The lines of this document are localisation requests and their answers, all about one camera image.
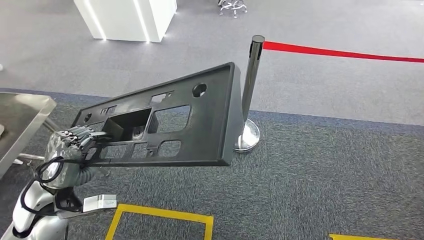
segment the round hole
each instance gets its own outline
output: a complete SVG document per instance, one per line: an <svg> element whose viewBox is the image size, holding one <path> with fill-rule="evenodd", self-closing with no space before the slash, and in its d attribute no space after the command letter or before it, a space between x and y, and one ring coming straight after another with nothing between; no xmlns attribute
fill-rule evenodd
<svg viewBox="0 0 424 240"><path fill-rule="evenodd" d="M87 114L87 116L85 116L85 118L84 118L84 122L85 123L88 122L91 117L92 117L92 114L91 113Z"/></svg>
<svg viewBox="0 0 424 240"><path fill-rule="evenodd" d="M198 84L193 88L193 97L199 98L203 96L205 92L206 92L206 84L204 83Z"/></svg>
<svg viewBox="0 0 424 240"><path fill-rule="evenodd" d="M143 137L143 130L144 128L139 126L134 127L132 130L132 140L140 140Z"/></svg>

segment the rectangular cutout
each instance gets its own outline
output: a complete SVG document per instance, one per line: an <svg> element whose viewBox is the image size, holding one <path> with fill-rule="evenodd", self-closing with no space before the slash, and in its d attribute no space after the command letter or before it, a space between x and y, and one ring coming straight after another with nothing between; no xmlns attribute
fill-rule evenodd
<svg viewBox="0 0 424 240"><path fill-rule="evenodd" d="M102 130L112 134L115 142L140 140L151 111L147 108L109 117Z"/></svg>
<svg viewBox="0 0 424 240"><path fill-rule="evenodd" d="M116 108L117 108L117 105L103 108L100 111L100 115L110 115L110 114L113 114L115 112L115 109Z"/></svg>
<svg viewBox="0 0 424 240"><path fill-rule="evenodd" d="M136 143L131 158L142 159L147 156L147 143Z"/></svg>
<svg viewBox="0 0 424 240"><path fill-rule="evenodd" d="M121 159L125 151L127 150L126 145L112 145L105 146L100 153L101 159Z"/></svg>
<svg viewBox="0 0 424 240"><path fill-rule="evenodd" d="M87 152L87 156L85 156L85 160L90 160L92 159L93 155L96 153L97 148L96 147L92 147L88 150Z"/></svg>
<svg viewBox="0 0 424 240"><path fill-rule="evenodd" d="M155 111L148 133L169 133L183 130L189 121L190 111L189 105Z"/></svg>
<svg viewBox="0 0 424 240"><path fill-rule="evenodd" d="M92 128L95 132L100 132L103 128L103 122L94 123L88 126Z"/></svg>
<svg viewBox="0 0 424 240"><path fill-rule="evenodd" d="M181 141L164 141L159 146L159 151L157 155L159 157L175 157L181 148Z"/></svg>
<svg viewBox="0 0 424 240"><path fill-rule="evenodd" d="M154 95L154 96L151 97L150 103L155 103L155 104L161 103L162 100L164 98L166 98L166 97L167 97L167 94L166 93L162 93L162 94L159 94L159 95Z"/></svg>

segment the white display stand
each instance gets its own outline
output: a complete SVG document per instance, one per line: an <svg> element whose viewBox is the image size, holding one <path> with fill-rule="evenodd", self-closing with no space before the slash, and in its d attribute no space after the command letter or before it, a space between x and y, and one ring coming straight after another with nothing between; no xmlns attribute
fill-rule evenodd
<svg viewBox="0 0 424 240"><path fill-rule="evenodd" d="M177 0L73 0L95 39L160 43Z"/></svg>

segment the stainless steel table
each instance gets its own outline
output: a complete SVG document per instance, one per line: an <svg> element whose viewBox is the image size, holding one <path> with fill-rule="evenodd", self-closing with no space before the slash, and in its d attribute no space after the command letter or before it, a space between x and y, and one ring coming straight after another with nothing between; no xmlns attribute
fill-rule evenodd
<svg viewBox="0 0 424 240"><path fill-rule="evenodd" d="M26 159L42 157L20 154L36 131L44 125L50 131L59 127L49 118L56 107L50 96L0 92L0 179L20 156Z"/></svg>

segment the robotic hand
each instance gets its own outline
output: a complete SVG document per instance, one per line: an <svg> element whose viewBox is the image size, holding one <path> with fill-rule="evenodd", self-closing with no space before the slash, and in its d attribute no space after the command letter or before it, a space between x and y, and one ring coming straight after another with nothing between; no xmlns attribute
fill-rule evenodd
<svg viewBox="0 0 424 240"><path fill-rule="evenodd" d="M34 179L19 195L13 221L0 240L67 239L69 218L116 208L116 195L88 197L81 203L74 193L74 187L89 182L97 172L85 165L90 146L110 138L87 126L53 133L45 153L48 161L35 169Z"/></svg>

